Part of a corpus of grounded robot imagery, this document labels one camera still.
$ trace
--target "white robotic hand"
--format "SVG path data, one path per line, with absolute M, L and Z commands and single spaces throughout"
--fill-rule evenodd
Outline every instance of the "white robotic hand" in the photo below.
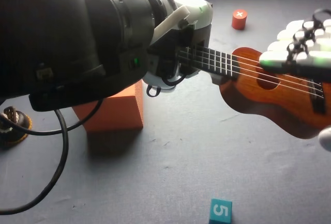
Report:
M 309 31 L 313 38 L 307 37 Z M 295 43 L 299 49 L 289 57 L 289 53 L 295 50 Z M 331 19 L 320 22 L 319 27 L 313 21 L 290 22 L 278 34 L 277 41 L 260 56 L 260 65 L 274 73 L 291 73 L 331 82 Z M 322 130 L 318 139 L 322 147 L 331 152 L 331 126 Z

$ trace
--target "gray tablecloth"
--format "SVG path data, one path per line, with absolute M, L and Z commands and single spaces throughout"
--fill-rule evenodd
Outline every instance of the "gray tablecloth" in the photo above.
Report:
M 210 47 L 225 52 L 264 51 L 290 21 L 331 8 L 331 0 L 209 1 L 215 10 Z M 243 32 L 231 27 L 237 8 L 248 12 Z M 27 97 L 9 104 L 36 129 L 59 127 L 54 113 L 34 112 Z M 68 124 L 77 120 L 71 109 L 63 113 Z M 208 74 L 184 81 L 174 93 L 144 96 L 144 118 L 140 132 L 70 132 L 67 165 L 51 193 L 0 223 L 200 224 L 208 223 L 213 197 L 233 201 L 236 224 L 331 223 L 331 154 L 317 139 L 296 139 L 264 117 L 230 109 Z M 57 135 L 29 136 L 1 151 L 0 207 L 39 194 L 61 150 Z

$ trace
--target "fretboard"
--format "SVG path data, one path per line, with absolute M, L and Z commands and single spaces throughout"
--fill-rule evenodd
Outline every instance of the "fretboard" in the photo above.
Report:
M 206 47 L 186 47 L 178 51 L 179 62 L 198 70 L 237 79 L 240 70 L 237 57 Z

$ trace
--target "white number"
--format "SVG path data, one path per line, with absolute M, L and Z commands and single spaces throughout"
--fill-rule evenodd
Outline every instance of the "white number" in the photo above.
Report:
M 225 211 L 225 216 L 228 216 L 228 207 L 225 207 L 225 206 L 222 206 L 222 205 L 220 205 L 220 209 L 221 209 L 221 211 L 220 212 L 218 212 L 216 209 L 218 208 L 218 205 L 216 204 L 215 206 L 214 206 L 214 214 L 215 215 L 217 215 L 217 216 L 221 216 L 222 214 L 223 214 L 223 210 Z

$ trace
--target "small guitar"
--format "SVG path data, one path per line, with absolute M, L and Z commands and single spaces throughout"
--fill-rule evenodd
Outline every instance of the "small guitar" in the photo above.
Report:
M 265 116 L 302 139 L 331 124 L 331 84 L 266 72 L 260 55 L 251 48 L 232 54 L 205 47 L 178 51 L 182 66 L 208 72 L 225 102 L 240 113 Z

